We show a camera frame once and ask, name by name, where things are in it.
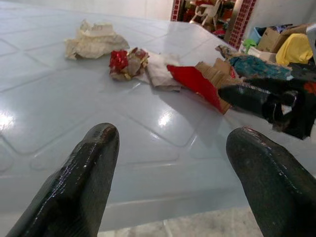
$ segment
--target red brick wall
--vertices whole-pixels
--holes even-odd
[[[180,0],[173,0],[173,7],[171,13],[171,21],[177,21],[180,10]]]
[[[245,33],[255,3],[256,0],[243,0],[241,4],[240,12],[229,40],[229,44],[235,48],[240,47],[242,36]]]

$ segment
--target white plastic chair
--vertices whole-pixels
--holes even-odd
[[[192,18],[192,20],[190,21],[190,23],[197,23],[195,21],[195,19],[200,16],[200,17],[204,17],[204,20],[202,22],[202,26],[204,26],[206,24],[206,22],[209,21],[210,18],[213,18],[213,23],[214,23],[214,27],[216,30],[216,19],[215,16],[217,14],[218,8],[221,5],[221,2],[223,0],[217,0],[215,5],[209,5],[209,4],[202,4],[200,6],[196,7],[196,13],[194,15],[194,17]],[[196,1],[191,1],[190,4],[192,5],[196,5]]]

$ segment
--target table surface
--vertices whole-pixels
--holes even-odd
[[[313,174],[315,148],[264,120],[225,116],[193,93],[163,92],[109,77],[109,56],[64,58],[83,19],[111,22],[131,47],[213,64],[225,44],[181,22],[86,14],[0,2],[0,235],[95,124],[110,122],[120,151],[101,230],[247,205],[226,156],[228,134],[252,126],[289,149]]]

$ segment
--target red wrapping paper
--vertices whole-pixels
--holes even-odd
[[[176,67],[172,65],[168,65],[167,68],[176,81],[200,94],[221,113],[223,112],[216,87],[204,78],[199,70],[195,67]]]

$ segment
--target blue container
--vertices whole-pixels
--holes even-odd
[[[266,27],[254,27],[252,29],[248,39],[254,40],[256,42],[256,44],[258,45],[258,43],[260,42],[265,30],[266,30]]]

